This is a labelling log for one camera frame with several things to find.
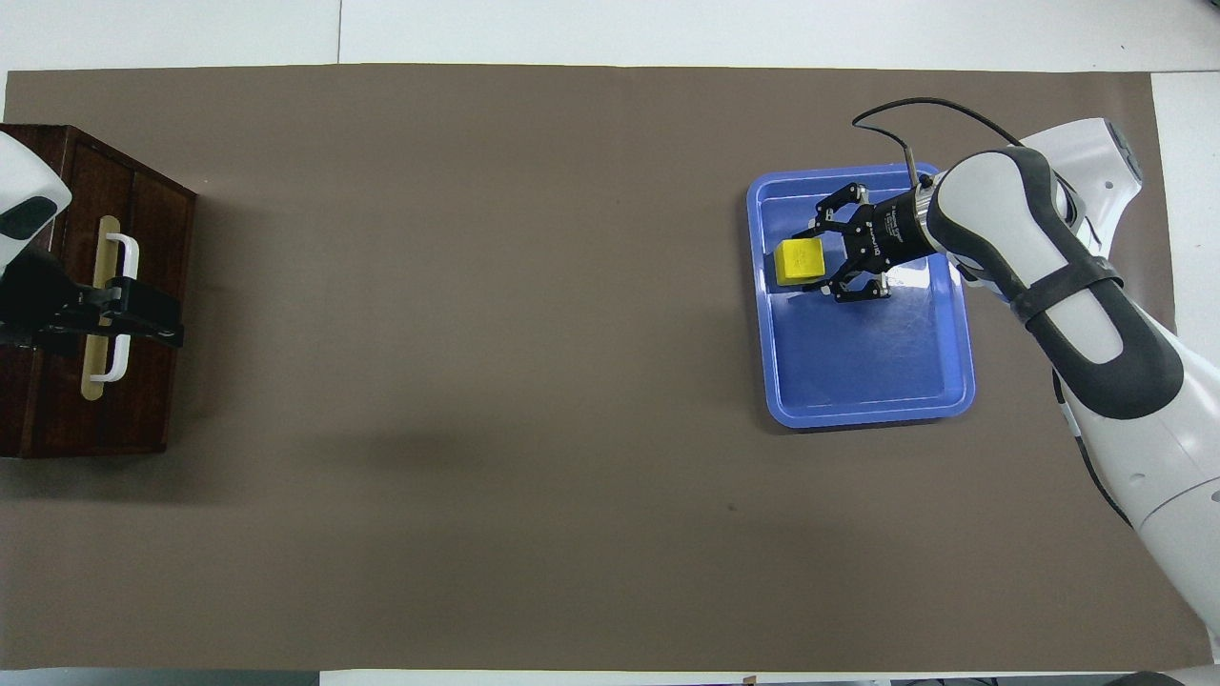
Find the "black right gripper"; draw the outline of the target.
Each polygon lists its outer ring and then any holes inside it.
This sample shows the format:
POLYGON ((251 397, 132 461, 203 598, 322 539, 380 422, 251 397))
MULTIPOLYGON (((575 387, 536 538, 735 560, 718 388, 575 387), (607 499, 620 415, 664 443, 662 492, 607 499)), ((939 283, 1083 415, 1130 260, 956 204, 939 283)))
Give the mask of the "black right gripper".
POLYGON ((875 204, 867 199, 867 186, 848 183, 819 201, 806 229, 791 236, 792 239, 843 236, 845 273, 806 280, 803 291, 841 304, 884 300, 891 295, 884 272, 939 251, 928 239, 917 212, 917 203, 928 199, 926 192, 906 190, 875 204), (836 218, 842 208, 855 208, 845 221, 836 218))

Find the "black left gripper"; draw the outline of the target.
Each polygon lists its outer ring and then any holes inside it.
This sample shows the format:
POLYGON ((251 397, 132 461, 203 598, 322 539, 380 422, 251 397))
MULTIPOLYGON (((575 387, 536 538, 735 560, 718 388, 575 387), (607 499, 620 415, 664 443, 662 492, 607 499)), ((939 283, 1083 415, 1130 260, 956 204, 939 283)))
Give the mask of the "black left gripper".
POLYGON ((85 334, 129 334, 166 347, 184 345, 181 303, 173 295, 135 278, 115 277, 95 291, 95 308, 92 291, 74 282, 51 251, 24 247, 2 273, 2 345, 79 355, 85 334), (152 330, 144 323, 179 325, 152 330))

